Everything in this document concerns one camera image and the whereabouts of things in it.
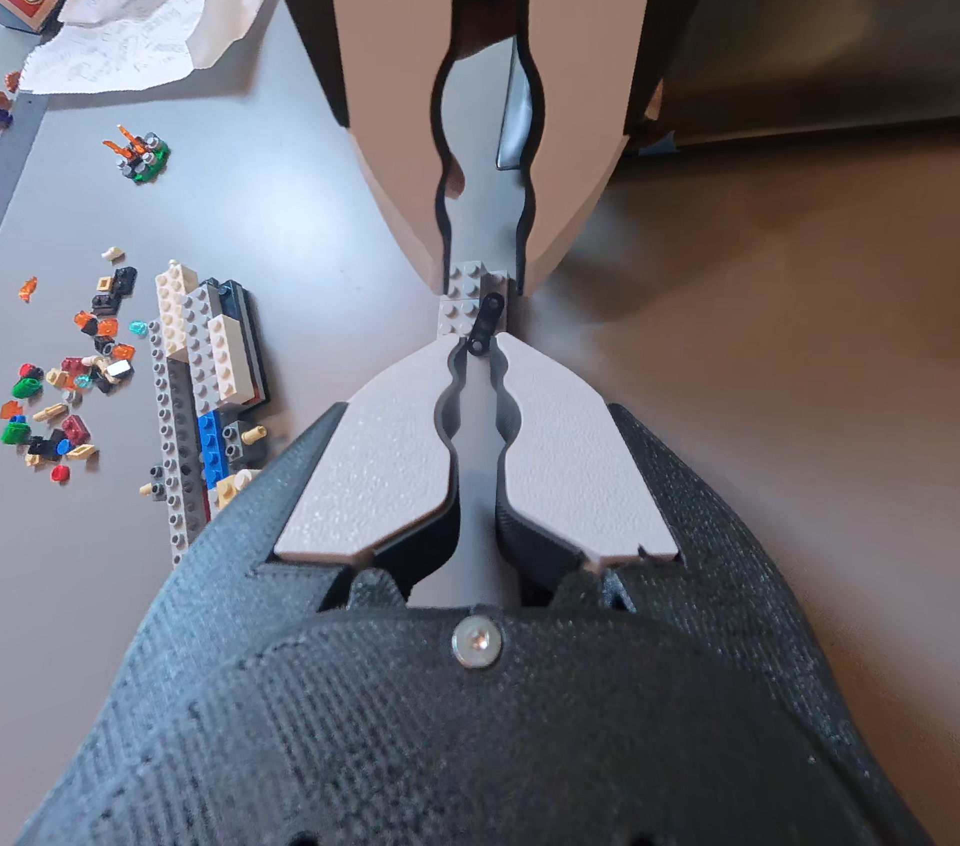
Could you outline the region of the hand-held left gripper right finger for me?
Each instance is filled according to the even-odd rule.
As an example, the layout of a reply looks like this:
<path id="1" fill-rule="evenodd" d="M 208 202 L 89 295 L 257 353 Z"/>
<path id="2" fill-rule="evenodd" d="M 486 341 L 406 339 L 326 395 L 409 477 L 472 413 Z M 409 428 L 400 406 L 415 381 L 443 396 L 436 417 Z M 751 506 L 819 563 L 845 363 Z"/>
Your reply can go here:
<path id="1" fill-rule="evenodd" d="M 522 573 L 672 560 L 678 545 L 615 422 L 575 372 L 507 333 L 490 346 L 498 542 Z"/>

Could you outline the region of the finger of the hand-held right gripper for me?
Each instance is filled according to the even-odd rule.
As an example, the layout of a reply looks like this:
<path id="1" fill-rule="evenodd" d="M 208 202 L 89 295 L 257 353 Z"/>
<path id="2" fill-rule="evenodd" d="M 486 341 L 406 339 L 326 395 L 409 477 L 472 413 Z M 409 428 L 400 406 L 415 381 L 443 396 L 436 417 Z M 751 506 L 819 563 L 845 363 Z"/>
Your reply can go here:
<path id="1" fill-rule="evenodd" d="M 517 287 L 557 267 L 596 206 L 627 144 L 626 116 L 647 0 L 528 0 L 526 44 L 542 114 L 530 132 Z"/>
<path id="2" fill-rule="evenodd" d="M 417 275 L 443 295 L 447 198 L 462 189 L 443 132 L 453 0 L 332 0 L 347 131 L 370 191 Z"/>

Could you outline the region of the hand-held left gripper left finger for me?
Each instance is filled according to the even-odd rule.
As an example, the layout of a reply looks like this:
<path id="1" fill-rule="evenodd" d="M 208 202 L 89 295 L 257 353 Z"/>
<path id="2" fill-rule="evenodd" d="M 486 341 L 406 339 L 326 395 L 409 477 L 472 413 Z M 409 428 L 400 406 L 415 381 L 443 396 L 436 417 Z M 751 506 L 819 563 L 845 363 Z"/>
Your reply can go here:
<path id="1" fill-rule="evenodd" d="M 458 484 L 460 339 L 397 361 L 347 402 L 273 552 L 288 562 L 364 562 L 450 504 Z"/>

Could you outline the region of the small black lego piece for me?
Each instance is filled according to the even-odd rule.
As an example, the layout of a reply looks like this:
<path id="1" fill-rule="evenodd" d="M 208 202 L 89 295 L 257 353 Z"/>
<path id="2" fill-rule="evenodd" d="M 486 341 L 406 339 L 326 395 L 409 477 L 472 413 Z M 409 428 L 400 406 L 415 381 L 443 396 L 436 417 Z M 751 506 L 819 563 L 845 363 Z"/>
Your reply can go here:
<path id="1" fill-rule="evenodd" d="M 491 341 L 498 331 L 505 309 L 506 300 L 498 292 L 489 292 L 481 300 L 466 340 L 466 348 L 471 355 L 483 358 L 489 354 Z"/>

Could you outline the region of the grey lego model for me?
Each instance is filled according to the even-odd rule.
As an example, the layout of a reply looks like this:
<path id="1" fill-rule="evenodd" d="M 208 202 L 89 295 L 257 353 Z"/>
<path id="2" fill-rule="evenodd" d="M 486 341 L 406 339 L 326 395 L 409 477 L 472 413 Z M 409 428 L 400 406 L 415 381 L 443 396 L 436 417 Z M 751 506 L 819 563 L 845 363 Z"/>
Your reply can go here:
<path id="1" fill-rule="evenodd" d="M 270 449 L 252 419 L 270 401 L 257 325 L 239 282 L 170 260 L 148 324 L 160 456 L 140 492 L 164 508 L 174 567 L 259 475 Z"/>

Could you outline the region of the lego campfire on green plate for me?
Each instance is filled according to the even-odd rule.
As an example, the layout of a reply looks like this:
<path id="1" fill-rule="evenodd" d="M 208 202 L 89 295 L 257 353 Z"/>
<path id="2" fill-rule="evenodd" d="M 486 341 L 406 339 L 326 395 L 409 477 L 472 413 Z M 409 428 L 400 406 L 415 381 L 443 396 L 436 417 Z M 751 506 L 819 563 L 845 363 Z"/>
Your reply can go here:
<path id="1" fill-rule="evenodd" d="M 140 135 L 120 125 L 117 128 L 125 143 L 119 145 L 111 140 L 103 140 L 102 145 L 117 158 L 116 166 L 120 174 L 136 185 L 155 180 L 169 160 L 169 144 L 154 132 Z"/>

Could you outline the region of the black lego plate assembly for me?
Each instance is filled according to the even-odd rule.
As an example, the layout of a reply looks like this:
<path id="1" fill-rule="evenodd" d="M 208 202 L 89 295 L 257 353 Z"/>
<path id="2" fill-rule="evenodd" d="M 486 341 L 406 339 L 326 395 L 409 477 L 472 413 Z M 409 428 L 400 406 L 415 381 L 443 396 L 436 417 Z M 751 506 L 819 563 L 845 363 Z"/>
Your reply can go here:
<path id="1" fill-rule="evenodd" d="M 90 302 L 90 312 L 99 319 L 114 317 L 122 302 L 134 293 L 137 278 L 138 270 L 132 266 L 120 267 L 111 276 L 101 277 Z"/>

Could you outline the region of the pile of loose lego pieces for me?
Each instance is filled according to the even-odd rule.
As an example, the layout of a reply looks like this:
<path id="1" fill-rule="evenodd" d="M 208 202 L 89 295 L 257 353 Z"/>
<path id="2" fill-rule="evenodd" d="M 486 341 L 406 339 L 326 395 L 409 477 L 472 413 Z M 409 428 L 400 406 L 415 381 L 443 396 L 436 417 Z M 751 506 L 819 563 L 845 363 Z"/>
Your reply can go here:
<path id="1" fill-rule="evenodd" d="M 2 369 L 2 456 L 65 490 L 97 468 L 106 435 L 103 413 L 126 406 L 138 375 L 138 346 L 114 303 L 73 318 L 66 353 L 32 355 Z"/>

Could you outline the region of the dark rectangular pad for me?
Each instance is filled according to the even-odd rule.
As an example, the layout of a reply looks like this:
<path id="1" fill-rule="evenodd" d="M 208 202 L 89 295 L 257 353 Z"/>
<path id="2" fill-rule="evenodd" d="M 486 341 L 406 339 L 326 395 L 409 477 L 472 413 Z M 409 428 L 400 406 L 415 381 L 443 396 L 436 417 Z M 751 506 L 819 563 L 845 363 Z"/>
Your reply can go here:
<path id="1" fill-rule="evenodd" d="M 958 120 L 959 0 L 700 0 L 638 151 Z"/>

